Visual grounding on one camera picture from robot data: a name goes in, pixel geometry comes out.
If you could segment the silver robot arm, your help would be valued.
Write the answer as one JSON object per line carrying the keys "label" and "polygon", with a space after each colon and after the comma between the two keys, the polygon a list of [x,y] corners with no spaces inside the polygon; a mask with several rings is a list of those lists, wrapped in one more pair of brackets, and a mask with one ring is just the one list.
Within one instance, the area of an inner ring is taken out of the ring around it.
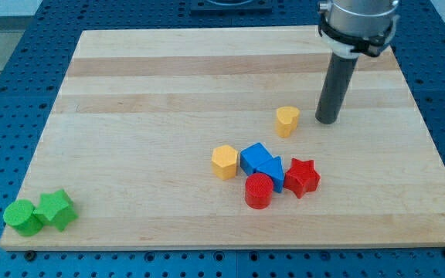
{"label": "silver robot arm", "polygon": [[327,0],[318,3],[319,36],[332,54],[315,117],[337,119],[361,55],[376,58],[396,34],[399,0]]}

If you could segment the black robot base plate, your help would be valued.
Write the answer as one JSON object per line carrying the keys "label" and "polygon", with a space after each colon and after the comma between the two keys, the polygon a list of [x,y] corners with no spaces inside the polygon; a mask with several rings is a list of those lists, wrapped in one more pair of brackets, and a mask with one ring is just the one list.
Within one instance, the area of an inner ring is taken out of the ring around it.
{"label": "black robot base plate", "polygon": [[271,12],[273,0],[191,0],[190,14],[218,14],[221,12]]}

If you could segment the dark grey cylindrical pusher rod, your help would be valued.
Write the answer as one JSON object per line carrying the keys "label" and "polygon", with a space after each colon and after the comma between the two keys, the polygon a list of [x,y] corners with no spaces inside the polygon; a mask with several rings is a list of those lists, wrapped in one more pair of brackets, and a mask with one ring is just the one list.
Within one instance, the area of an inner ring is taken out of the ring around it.
{"label": "dark grey cylindrical pusher rod", "polygon": [[357,61],[331,55],[315,113],[320,123],[333,124],[338,119]]}

